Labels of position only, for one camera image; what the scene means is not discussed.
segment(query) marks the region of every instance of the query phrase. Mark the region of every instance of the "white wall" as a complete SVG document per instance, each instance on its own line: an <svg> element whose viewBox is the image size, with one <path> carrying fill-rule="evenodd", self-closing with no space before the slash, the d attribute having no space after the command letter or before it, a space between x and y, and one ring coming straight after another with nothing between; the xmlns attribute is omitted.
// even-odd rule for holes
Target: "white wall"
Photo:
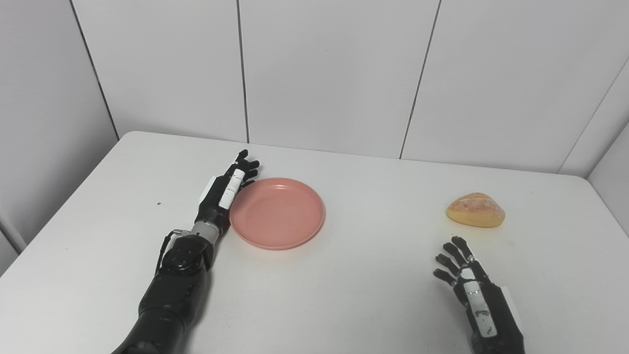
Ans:
<svg viewBox="0 0 629 354"><path fill-rule="evenodd" d="M438 0L241 0L251 142L399 157Z"/></svg>
<svg viewBox="0 0 629 354"><path fill-rule="evenodd" d="M120 136L247 139L236 0L74 0Z"/></svg>
<svg viewBox="0 0 629 354"><path fill-rule="evenodd" d="M0 277L17 257L18 253L0 231Z"/></svg>
<svg viewBox="0 0 629 354"><path fill-rule="evenodd" d="M403 158L556 173L629 57L627 18L616 0L444 1Z"/></svg>
<svg viewBox="0 0 629 354"><path fill-rule="evenodd" d="M0 49L0 206L29 242L116 136L67 0L1 1Z"/></svg>
<svg viewBox="0 0 629 354"><path fill-rule="evenodd" d="M121 134L398 157L416 97L403 158L587 176L626 121L626 1L442 1L417 96L438 0L74 2Z"/></svg>
<svg viewBox="0 0 629 354"><path fill-rule="evenodd" d="M629 126L625 127L589 177L622 228L629 234Z"/></svg>

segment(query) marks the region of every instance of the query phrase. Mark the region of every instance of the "robotic hand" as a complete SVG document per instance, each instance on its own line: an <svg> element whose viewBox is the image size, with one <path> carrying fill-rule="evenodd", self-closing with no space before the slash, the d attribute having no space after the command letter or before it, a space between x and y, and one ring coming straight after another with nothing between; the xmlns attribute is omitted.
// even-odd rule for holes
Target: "robotic hand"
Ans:
<svg viewBox="0 0 629 354"><path fill-rule="evenodd" d="M467 319L472 326L474 353L524 354L524 337L503 291L489 280L487 273L467 247L467 242L454 236L452 243L444 244L443 249L459 266L440 253L436 257L437 262L448 268L454 277L441 269L435 269L433 274L452 286L454 294L465 307Z"/></svg>
<svg viewBox="0 0 629 354"><path fill-rule="evenodd" d="M155 276L140 301L138 321L113 354L174 353L203 301L214 244L230 226L231 203L258 175L260 163L247 161L247 155L247 150L241 151L227 172L213 181L192 230L173 230L166 236Z"/></svg>

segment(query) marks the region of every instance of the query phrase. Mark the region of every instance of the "robot finger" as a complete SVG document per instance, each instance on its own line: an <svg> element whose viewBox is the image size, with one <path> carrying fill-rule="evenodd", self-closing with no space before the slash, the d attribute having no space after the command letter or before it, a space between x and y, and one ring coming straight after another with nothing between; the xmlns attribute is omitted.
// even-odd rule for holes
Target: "robot finger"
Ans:
<svg viewBox="0 0 629 354"><path fill-rule="evenodd" d="M457 283L457 280L453 276L448 274L448 272L445 270L437 268L435 269L435 271L433 271L433 275L438 279L441 279L444 282L450 284L451 287L453 287Z"/></svg>
<svg viewBox="0 0 629 354"><path fill-rule="evenodd" d="M448 242L443 244L443 249L454 257L454 260L457 261L459 266L463 266L465 264L465 258L461 256L459 249L456 246Z"/></svg>
<svg viewBox="0 0 629 354"><path fill-rule="evenodd" d="M249 150L244 149L243 151L238 153L238 157L236 157L236 162L245 159L249 155Z"/></svg>
<svg viewBox="0 0 629 354"><path fill-rule="evenodd" d="M457 246L461 250L461 252L463 252L463 256L467 261L470 261L474 258L472 251L470 251L470 248L467 246L467 242L465 241L465 239L463 239L463 237L452 236L452 243L454 243L454 245Z"/></svg>
<svg viewBox="0 0 629 354"><path fill-rule="evenodd" d="M256 177L258 175L258 170L257 169L252 169L251 171L248 171L247 173L245 173L245 176L243 177L243 181L247 181L250 178Z"/></svg>
<svg viewBox="0 0 629 354"><path fill-rule="evenodd" d="M437 257L435 257L439 264L446 266L450 272L457 277L459 275L459 267L454 264L454 262L450 259L450 257L446 256L443 253L439 253Z"/></svg>

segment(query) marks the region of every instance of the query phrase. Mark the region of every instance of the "panel seam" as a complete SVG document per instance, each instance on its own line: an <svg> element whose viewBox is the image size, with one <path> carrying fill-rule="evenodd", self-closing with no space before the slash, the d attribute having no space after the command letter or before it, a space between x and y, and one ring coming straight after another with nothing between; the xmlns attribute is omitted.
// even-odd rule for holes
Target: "panel seam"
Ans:
<svg viewBox="0 0 629 354"><path fill-rule="evenodd" d="M240 74L242 75L242 98L245 109L245 130L247 132L247 143L249 139L249 115L247 110L247 83L245 81L245 56L242 49L242 25L240 24L240 0L236 0L236 11L238 15L238 44L240 46Z"/></svg>
<svg viewBox="0 0 629 354"><path fill-rule="evenodd" d="M428 38L428 45L426 46L426 53L424 54L424 61L421 64L420 78L417 82L417 89L415 90L415 97L413 98L413 105L411 106L411 114L408 117L408 123L406 124L406 132L404 133L404 140L402 141L402 149L399 152L399 159L402 159L402 153L404 152L404 146L406 145L406 138L408 136L408 130L411 127L411 120L413 119L413 113L415 112L415 104L417 103L417 95L420 92L421 80L424 77L424 69L426 69L426 61L428 60L428 52L430 51L430 45L432 44L432 38L435 34L435 27L437 26L437 18L439 17L439 10L441 9L441 1L437 4L437 11L435 12L435 19L433 20L433 26L430 30L430 37Z"/></svg>
<svg viewBox="0 0 629 354"><path fill-rule="evenodd" d="M114 129L114 134L116 134L116 139L120 141L120 135L118 134L118 129L116 128L114 119L111 116L111 110L109 110L109 104L107 103L107 99L105 98L105 92L103 91L101 80L98 78L98 73L96 72L96 66L94 66L94 60L92 59L92 54L90 53L89 47L87 46L87 41L85 39L85 34L83 34L83 28L81 27L79 16L77 15L77 11L74 8L74 3L72 2L72 0L69 0L69 2L70 2L70 7L72 8L72 13L74 14L74 19L76 20L77 26L79 27L79 33L81 33L81 39L83 39L83 45L85 45L85 50L87 52L87 57L89 58L89 63L90 65L92 65L92 70L94 71L94 77L96 77L98 90L101 92L101 97L103 98L103 103L105 104L105 109L107 110L107 116L109 117L109 121L111 122L111 127Z"/></svg>

